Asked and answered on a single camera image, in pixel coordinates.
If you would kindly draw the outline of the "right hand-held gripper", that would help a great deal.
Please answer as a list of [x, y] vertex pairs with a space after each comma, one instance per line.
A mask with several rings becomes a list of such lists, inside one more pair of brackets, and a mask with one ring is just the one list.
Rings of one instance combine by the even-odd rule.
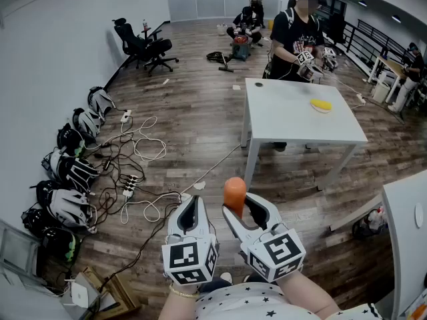
[[246, 193], [245, 205], [256, 227], [247, 225], [229, 207], [222, 207], [226, 223], [241, 242], [245, 262], [269, 283], [300, 271], [306, 250], [296, 230], [283, 222], [278, 208], [254, 193]]

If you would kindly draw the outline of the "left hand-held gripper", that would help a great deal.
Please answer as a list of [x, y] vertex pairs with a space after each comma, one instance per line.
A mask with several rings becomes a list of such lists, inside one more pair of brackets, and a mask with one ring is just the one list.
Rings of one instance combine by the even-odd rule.
[[[205, 237], [187, 236], [188, 231]], [[165, 274], [181, 286], [211, 282], [218, 260], [216, 236], [209, 232], [209, 219], [203, 199], [192, 196], [184, 201], [169, 217], [167, 234], [172, 235], [162, 246]]]

